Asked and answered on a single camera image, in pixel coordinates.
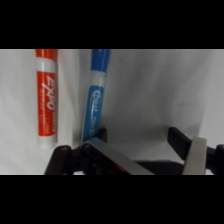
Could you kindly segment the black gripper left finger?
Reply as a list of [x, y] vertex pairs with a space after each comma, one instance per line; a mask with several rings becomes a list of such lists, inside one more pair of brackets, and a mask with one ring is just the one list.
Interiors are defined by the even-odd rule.
[[93, 138], [76, 149], [59, 146], [49, 160], [45, 175], [152, 175], [152, 172]]

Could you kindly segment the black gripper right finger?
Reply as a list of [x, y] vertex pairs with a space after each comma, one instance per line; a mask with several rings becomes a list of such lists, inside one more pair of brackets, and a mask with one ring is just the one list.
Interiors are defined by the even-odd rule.
[[189, 139], [176, 127], [168, 129], [167, 142], [184, 161], [183, 175], [203, 175], [206, 170], [224, 175], [224, 144], [211, 148], [206, 139]]

